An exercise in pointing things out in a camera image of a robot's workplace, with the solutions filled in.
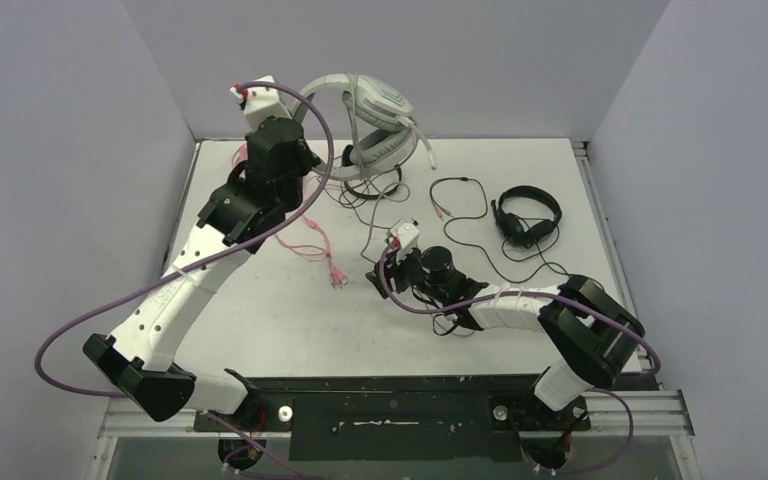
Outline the white grey gaming headset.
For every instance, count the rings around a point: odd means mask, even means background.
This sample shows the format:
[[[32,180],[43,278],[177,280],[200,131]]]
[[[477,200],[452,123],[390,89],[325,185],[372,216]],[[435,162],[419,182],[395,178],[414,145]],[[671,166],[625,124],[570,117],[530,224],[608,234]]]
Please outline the white grey gaming headset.
[[[413,116],[413,105],[397,89],[378,78],[354,72],[317,78],[301,90],[306,101],[295,105],[291,118],[301,122],[310,111],[313,97],[331,89],[341,93],[351,134],[350,145],[334,162],[331,180],[370,180],[397,170],[419,145],[425,147],[430,167],[438,168],[431,143]]]

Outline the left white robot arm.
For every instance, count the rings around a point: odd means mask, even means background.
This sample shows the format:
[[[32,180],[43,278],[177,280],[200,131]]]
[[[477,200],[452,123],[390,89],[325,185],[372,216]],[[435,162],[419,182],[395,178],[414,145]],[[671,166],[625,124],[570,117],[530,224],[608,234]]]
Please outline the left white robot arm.
[[[93,334],[85,356],[127,398],[162,422],[183,409],[207,410],[236,430],[258,419],[243,377],[187,370],[175,361],[186,334],[222,284],[303,202],[303,179],[319,165],[292,119],[269,117],[246,137],[247,157],[199,210],[171,281],[152,290],[106,335]]]

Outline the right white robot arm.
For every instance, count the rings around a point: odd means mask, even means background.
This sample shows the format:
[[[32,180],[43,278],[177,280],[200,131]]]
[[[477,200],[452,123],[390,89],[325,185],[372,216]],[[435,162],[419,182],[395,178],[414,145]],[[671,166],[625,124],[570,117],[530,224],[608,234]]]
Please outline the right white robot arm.
[[[545,335],[560,355],[540,374],[526,404],[528,419],[549,428],[590,389],[611,388],[645,344],[642,324],[593,279],[570,275],[557,285],[515,288],[479,282],[454,266],[444,247],[410,253],[390,247],[365,275],[384,299],[404,310],[412,291],[423,313],[470,331],[516,329]]]

